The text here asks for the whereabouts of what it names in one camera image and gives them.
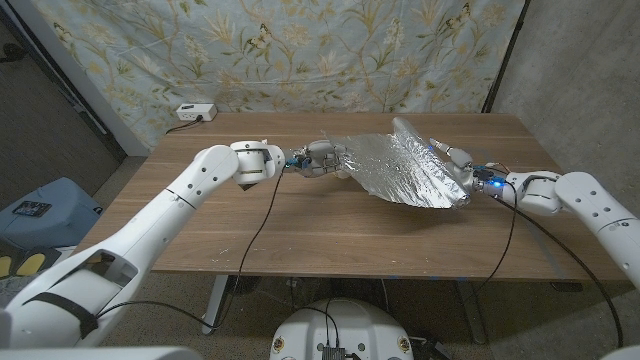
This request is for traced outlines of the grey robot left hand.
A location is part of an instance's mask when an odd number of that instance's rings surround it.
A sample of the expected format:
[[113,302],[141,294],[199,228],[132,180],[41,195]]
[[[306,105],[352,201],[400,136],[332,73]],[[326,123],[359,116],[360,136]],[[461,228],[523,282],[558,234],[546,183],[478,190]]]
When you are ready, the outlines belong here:
[[343,170],[335,147],[329,140],[317,140],[292,152],[290,169],[306,178],[333,174],[339,179],[349,178]]

